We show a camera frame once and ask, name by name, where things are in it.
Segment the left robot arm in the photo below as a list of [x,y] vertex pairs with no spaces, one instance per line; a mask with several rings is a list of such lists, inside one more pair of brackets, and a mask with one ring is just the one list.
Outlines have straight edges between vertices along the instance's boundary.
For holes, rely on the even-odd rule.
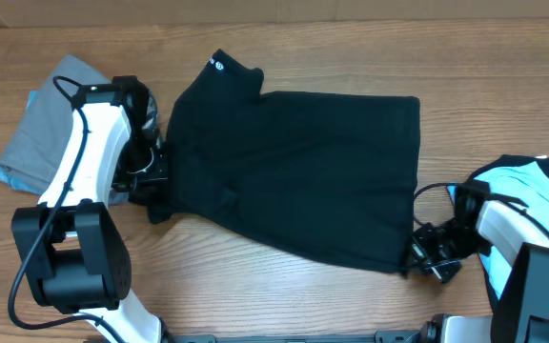
[[148,206],[163,196],[167,161],[155,101],[135,76],[106,84],[52,82],[71,106],[71,137],[36,206],[19,208],[11,231],[21,265],[8,315],[24,330],[87,321],[108,342],[171,341],[164,321],[132,291],[132,262],[109,213],[112,191]]

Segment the black polo shirt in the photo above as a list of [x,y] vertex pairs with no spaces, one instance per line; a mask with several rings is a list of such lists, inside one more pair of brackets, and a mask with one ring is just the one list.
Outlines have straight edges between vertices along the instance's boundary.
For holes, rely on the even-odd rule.
[[195,214],[258,243],[374,272],[404,267],[413,232],[419,100],[263,92],[223,50],[176,100],[158,223]]

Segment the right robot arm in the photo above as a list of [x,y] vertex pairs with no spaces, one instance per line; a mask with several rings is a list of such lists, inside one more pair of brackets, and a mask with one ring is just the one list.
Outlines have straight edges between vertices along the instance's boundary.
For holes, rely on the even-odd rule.
[[437,314],[413,342],[549,342],[549,231],[522,200],[470,180],[454,184],[454,216],[422,223],[408,242],[408,271],[449,281],[461,260],[491,245],[511,271],[490,316]]

